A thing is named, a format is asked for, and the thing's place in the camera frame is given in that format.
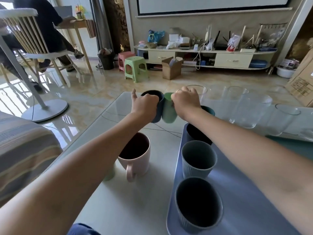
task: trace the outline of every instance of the floor lamp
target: floor lamp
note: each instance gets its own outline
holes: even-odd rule
[[[6,42],[4,41],[2,35],[0,35],[0,47],[9,58],[18,74],[21,76],[25,84],[28,86],[29,90],[32,92],[33,96],[38,101],[38,104],[27,109],[21,116],[23,119],[28,119],[33,122],[42,122],[48,119],[52,119],[59,114],[63,113],[67,107],[68,103],[61,99],[54,99],[49,101],[43,101],[40,95],[35,90],[32,83],[29,81],[28,75],[23,70],[22,66],[18,63],[13,52],[9,49]]]

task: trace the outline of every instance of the pink stool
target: pink stool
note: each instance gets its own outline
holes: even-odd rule
[[[132,52],[128,51],[128,52],[122,52],[118,54],[118,67],[119,69],[121,69],[123,72],[124,70],[124,62],[125,59],[129,58],[129,57],[133,57],[136,56],[135,54],[133,54]]]

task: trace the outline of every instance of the pink mug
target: pink mug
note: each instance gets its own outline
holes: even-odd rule
[[[149,168],[150,139],[143,133],[136,133],[127,143],[118,160],[126,170],[126,179],[133,182],[136,176],[146,174]]]

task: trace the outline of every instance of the drawer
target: drawer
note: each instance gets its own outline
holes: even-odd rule
[[[168,59],[170,57],[175,58],[174,51],[148,51],[149,62],[150,63],[161,63],[162,60]]]
[[[214,67],[248,68],[253,55],[217,54]]]

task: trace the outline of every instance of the plastic stool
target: plastic stool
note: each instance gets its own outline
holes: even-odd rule
[[[147,64],[146,64],[146,60],[143,57],[139,57],[139,56],[129,57],[125,59],[124,64],[125,64],[124,65],[125,66],[125,79],[129,77],[129,78],[132,78],[134,82],[138,82],[137,81],[138,76],[143,75],[143,76],[148,77]],[[144,64],[145,69],[139,68],[140,64]],[[131,67],[133,74],[128,73],[129,69],[126,66]]]
[[[133,54],[130,51],[119,53],[118,54],[118,67],[119,67],[119,69],[124,72],[125,71],[125,69],[124,69],[124,67],[125,67],[125,59],[127,59],[129,57],[133,57],[133,56],[136,56],[136,55]]]

